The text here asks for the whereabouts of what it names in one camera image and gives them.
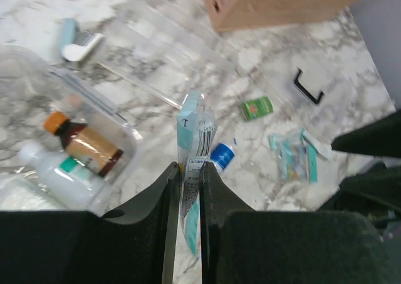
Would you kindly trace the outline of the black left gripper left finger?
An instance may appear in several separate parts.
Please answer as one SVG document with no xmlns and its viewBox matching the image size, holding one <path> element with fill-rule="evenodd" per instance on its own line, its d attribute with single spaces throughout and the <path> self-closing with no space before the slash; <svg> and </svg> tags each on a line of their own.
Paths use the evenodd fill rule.
<svg viewBox="0 0 401 284">
<path fill-rule="evenodd" d="M 3 211 L 2 283 L 171 283 L 179 167 L 103 216 Z"/>
</svg>

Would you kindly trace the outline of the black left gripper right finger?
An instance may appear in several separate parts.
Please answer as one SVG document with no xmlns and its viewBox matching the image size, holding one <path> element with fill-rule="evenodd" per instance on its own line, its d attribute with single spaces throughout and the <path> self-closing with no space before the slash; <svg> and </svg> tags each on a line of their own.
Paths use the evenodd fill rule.
<svg viewBox="0 0 401 284">
<path fill-rule="evenodd" d="M 397 266 L 357 213 L 257 211 L 207 162 L 200 172 L 204 283 L 395 283 Z"/>
</svg>

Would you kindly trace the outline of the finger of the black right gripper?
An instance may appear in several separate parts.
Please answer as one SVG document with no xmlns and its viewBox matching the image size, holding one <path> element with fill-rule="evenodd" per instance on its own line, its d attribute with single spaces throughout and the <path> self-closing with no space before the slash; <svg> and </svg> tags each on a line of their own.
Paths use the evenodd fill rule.
<svg viewBox="0 0 401 284">
<path fill-rule="evenodd" d="M 400 157 L 400 110 L 354 131 L 337 136 L 331 148 L 376 157 Z"/>
</svg>

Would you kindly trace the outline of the clear bandage packet teal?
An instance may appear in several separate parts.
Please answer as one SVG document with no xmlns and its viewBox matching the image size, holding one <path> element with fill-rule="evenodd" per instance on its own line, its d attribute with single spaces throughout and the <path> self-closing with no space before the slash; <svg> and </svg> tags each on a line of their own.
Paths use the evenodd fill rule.
<svg viewBox="0 0 401 284">
<path fill-rule="evenodd" d="M 318 158 L 331 160 L 329 145 L 314 138 L 305 128 L 268 136 L 270 149 L 276 153 L 279 178 L 284 182 L 318 181 Z"/>
</svg>

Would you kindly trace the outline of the white bottle green label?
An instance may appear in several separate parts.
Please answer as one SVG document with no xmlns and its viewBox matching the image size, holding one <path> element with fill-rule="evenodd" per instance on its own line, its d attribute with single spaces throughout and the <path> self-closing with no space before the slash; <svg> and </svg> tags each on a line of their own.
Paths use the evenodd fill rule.
<svg viewBox="0 0 401 284">
<path fill-rule="evenodd" d="M 67 153 L 49 151 L 35 140 L 23 144 L 18 158 L 33 167 L 50 193 L 70 209 L 88 209 L 107 185 Z"/>
</svg>

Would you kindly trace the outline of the brown bottle orange cap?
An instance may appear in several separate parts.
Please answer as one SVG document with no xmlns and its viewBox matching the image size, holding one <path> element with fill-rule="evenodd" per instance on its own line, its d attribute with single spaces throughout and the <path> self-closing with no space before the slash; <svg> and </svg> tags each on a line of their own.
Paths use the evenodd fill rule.
<svg viewBox="0 0 401 284">
<path fill-rule="evenodd" d="M 88 124 L 73 122 L 62 112 L 52 113 L 43 128 L 60 139 L 63 150 L 100 177 L 105 177 L 122 158 L 122 149 Z"/>
</svg>

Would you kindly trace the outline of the teal clear swab packet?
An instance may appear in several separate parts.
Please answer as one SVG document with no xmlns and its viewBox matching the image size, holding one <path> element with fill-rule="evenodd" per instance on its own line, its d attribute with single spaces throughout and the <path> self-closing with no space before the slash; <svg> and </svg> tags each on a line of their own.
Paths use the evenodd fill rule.
<svg viewBox="0 0 401 284">
<path fill-rule="evenodd" d="M 197 254 L 199 181 L 202 166 L 210 159 L 217 131 L 214 112 L 197 91 L 187 94 L 176 116 L 180 186 L 180 225 L 185 242 Z"/>
</svg>

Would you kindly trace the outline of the white blue gauze packet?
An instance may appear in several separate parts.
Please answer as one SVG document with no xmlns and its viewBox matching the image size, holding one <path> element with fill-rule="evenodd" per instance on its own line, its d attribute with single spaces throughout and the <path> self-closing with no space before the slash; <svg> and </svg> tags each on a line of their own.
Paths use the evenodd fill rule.
<svg viewBox="0 0 401 284">
<path fill-rule="evenodd" d="M 65 207 L 19 174 L 1 174 L 1 211 L 57 211 Z"/>
</svg>

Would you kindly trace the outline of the green medicine box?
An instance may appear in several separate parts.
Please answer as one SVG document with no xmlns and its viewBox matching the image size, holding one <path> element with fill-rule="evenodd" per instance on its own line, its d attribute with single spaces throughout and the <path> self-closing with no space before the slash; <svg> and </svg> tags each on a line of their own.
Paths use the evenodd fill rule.
<svg viewBox="0 0 401 284">
<path fill-rule="evenodd" d="M 273 104 L 267 96 L 242 102 L 240 108 L 245 121 L 256 120 L 274 112 Z"/>
</svg>

